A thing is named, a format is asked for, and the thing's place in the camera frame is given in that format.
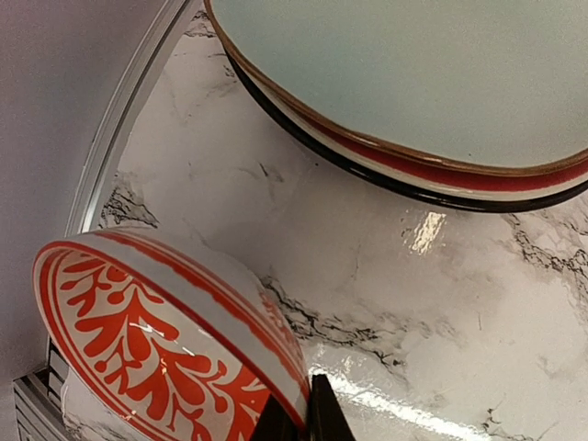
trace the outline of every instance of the black veining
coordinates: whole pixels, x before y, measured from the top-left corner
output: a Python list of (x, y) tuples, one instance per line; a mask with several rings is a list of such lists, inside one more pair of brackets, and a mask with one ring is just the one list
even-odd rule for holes
[(200, 9), (194, 15), (184, 35), (187, 37), (204, 37), (207, 39), (215, 39), (217, 37), (217, 33), (210, 23), (210, 18), (203, 9)]
[(489, 408), (486, 410), (486, 420), (481, 424), (481, 428), (485, 434), (488, 434), (491, 438), (495, 439), (496, 441), (541, 441), (543, 437), (549, 432), (556, 424), (552, 424), (546, 430), (543, 431), (539, 437), (534, 438), (528, 435), (510, 435), (502, 428), (502, 422), (497, 419), (496, 417), (496, 410), (498, 406), (495, 408)]
[(114, 188), (100, 213), (99, 228), (125, 223), (146, 225), (157, 228), (159, 221), (149, 211), (142, 197), (137, 195), (124, 175), (117, 173)]
[[(549, 250), (534, 243), (530, 239), (525, 226), (525, 217), (532, 215), (504, 215), (503, 219), (510, 225), (513, 231), (514, 241), (517, 244), (523, 260), (530, 265), (541, 270), (548, 270), (558, 274), (567, 282), (573, 297), (573, 306), (579, 322), (586, 326), (588, 331), (588, 253), (578, 247), (572, 254), (557, 255), (556, 252)], [(538, 212), (535, 217), (542, 219), (550, 228), (557, 230), (556, 222), (551, 219), (547, 212)], [(565, 230), (585, 236), (588, 235), (588, 225), (581, 225), (570, 220), (557, 221)]]
[(275, 278), (261, 277), (261, 281), (277, 301), (300, 340), (334, 347), (350, 347), (373, 356), (395, 379), (408, 386), (405, 374), (406, 353), (401, 349), (408, 323), (401, 324), (397, 329), (387, 330), (370, 327), (354, 319), (342, 320), (336, 315), (319, 314), (286, 295)]

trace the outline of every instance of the ceramic dish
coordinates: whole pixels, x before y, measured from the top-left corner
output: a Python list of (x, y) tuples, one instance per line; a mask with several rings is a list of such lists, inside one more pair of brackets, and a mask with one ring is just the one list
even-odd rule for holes
[(270, 392), (305, 430), (300, 347), (259, 281), (163, 237), (102, 230), (40, 251), (37, 302), (70, 366), (150, 439), (247, 440)]
[(588, 157), (577, 0), (205, 3), (246, 72), (350, 139), (487, 175)]
[(389, 177), (369, 167), (357, 163), (340, 153), (330, 149), (322, 142), (317, 141), (307, 131), (303, 130), (292, 119), (288, 118), (264, 93), (255, 85), (240, 66), (229, 56), (237, 76), (242, 81), (245, 88), (259, 104), (259, 106), (282, 128), (288, 131), (294, 138), (303, 145), (319, 154), (327, 161), (343, 168), (344, 170), (367, 180), (379, 187), (387, 188), (395, 193), (404, 195), (409, 198), (433, 203), (439, 206), (451, 207), (455, 209), (464, 209), (469, 211), (480, 212), (519, 212), (530, 211), (534, 209), (543, 209), (552, 205), (559, 204), (569, 198), (581, 194), (588, 188), (588, 182), (581, 182), (575, 187), (568, 188), (549, 196), (530, 198), (527, 200), (500, 201), (500, 200), (483, 200), (476, 198), (466, 198), (462, 196), (453, 196), (438, 191), (432, 191), (427, 188), (418, 187), (398, 179)]
[(259, 81), (250, 80), (286, 117), (318, 142), (385, 176), (449, 196), (479, 200), (517, 201), (542, 198), (588, 180), (588, 161), (548, 175), (506, 177), (449, 171), (399, 158), (349, 140), (290, 108)]

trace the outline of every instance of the marble surface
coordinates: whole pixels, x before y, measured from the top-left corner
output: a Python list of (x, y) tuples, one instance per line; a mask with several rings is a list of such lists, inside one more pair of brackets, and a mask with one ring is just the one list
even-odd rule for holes
[[(481, 215), (350, 176), (258, 108), (203, 13), (120, 161), (101, 224), (128, 223), (254, 270), (359, 441), (585, 439), (588, 195)], [(93, 399), (70, 375), (78, 439), (144, 439)]]

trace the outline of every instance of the red and white bowl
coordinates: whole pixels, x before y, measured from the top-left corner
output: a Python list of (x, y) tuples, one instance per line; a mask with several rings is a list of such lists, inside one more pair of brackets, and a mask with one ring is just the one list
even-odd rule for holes
[(247, 440), (270, 393), (305, 430), (300, 346), (230, 257), (152, 230), (108, 229), (48, 244), (33, 278), (70, 366), (144, 435)]

